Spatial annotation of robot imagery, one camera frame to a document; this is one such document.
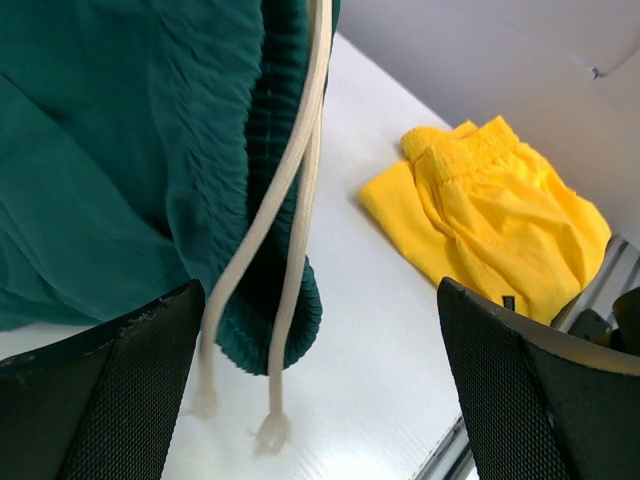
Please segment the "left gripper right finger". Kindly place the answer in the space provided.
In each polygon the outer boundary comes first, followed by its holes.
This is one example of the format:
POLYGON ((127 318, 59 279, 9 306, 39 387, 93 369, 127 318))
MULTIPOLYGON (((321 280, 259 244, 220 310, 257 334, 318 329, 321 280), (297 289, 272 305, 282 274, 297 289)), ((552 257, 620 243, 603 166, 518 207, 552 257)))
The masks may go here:
POLYGON ((480 478, 638 478, 638 357, 539 324, 450 278, 437 307, 480 478))

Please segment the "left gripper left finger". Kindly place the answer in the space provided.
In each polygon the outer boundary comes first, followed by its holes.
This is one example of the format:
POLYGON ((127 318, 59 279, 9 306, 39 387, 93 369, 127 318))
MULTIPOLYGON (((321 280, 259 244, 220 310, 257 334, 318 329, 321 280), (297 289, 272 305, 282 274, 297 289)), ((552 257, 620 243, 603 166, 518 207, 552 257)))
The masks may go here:
POLYGON ((1 362, 4 479, 161 477, 204 309, 197 280, 1 362))

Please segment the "yellow shorts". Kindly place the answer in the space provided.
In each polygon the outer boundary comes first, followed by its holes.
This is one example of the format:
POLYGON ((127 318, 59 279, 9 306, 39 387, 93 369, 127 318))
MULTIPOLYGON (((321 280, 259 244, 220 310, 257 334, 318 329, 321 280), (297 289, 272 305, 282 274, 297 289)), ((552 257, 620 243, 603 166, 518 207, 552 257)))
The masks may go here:
POLYGON ((547 325, 595 278, 606 219, 502 117, 420 126, 400 147, 358 197, 429 280, 452 278, 547 325))

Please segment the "green shorts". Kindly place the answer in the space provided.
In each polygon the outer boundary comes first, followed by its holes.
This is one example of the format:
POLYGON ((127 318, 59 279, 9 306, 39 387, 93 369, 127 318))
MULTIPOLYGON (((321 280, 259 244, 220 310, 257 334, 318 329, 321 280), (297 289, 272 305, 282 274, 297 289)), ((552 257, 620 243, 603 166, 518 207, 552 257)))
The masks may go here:
POLYGON ((213 357, 269 381, 322 305, 306 256, 336 1, 5 1, 1 327, 93 325, 198 280, 213 357))

